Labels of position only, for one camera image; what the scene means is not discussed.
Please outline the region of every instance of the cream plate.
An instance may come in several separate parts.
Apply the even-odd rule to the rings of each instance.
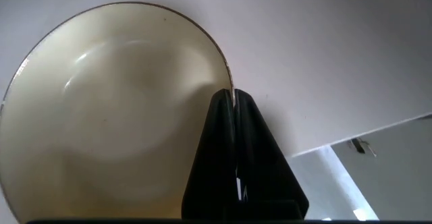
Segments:
[[[48,34],[25,58],[0,122],[0,177],[21,222],[180,217],[225,59],[192,20],[109,4]]]

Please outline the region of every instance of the plate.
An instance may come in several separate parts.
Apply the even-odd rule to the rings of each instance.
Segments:
[[[232,89],[215,41],[186,16],[113,3],[59,25],[13,77],[0,178],[17,220],[180,217],[211,96]]]

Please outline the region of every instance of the light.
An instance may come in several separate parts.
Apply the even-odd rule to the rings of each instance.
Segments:
[[[367,215],[362,208],[358,208],[356,210],[353,210],[352,212],[354,213],[354,215],[356,215],[356,217],[359,221],[366,221],[367,220]]]

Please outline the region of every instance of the white wall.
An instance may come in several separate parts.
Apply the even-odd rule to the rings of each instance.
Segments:
[[[432,219],[432,119],[362,137],[377,157],[333,146],[380,220]]]

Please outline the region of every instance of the white surface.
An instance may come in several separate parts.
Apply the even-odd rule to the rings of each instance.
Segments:
[[[431,0],[0,0],[0,94],[46,33],[113,1],[206,29],[287,155],[432,111]]]
[[[166,9],[85,12],[27,56],[0,122],[0,176],[22,222],[180,218],[222,54]]]
[[[333,149],[380,220],[432,219],[432,120],[416,120],[362,137],[376,152]]]

